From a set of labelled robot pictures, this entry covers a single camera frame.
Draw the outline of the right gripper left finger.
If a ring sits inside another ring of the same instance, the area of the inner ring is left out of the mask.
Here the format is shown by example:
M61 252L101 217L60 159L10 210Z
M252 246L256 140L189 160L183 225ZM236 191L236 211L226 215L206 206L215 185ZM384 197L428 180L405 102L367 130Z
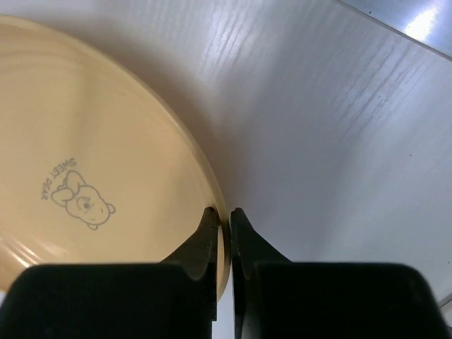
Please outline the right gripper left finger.
M159 263L26 269L1 304L1 337L210 338L219 226L206 208L196 231Z

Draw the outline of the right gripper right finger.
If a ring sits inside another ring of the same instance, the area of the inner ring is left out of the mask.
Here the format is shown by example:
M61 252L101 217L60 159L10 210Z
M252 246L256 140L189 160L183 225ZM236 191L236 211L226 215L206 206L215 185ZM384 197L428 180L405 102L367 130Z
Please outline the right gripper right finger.
M450 338L432 291L395 263L294 262L230 217L236 338Z

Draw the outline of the tan plate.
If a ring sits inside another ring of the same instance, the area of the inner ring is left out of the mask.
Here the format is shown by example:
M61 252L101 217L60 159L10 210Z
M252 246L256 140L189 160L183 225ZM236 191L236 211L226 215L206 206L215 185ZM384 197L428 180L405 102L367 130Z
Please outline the tan plate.
M1 17L1 291L41 263L161 261L214 207L203 152L142 81L85 43Z

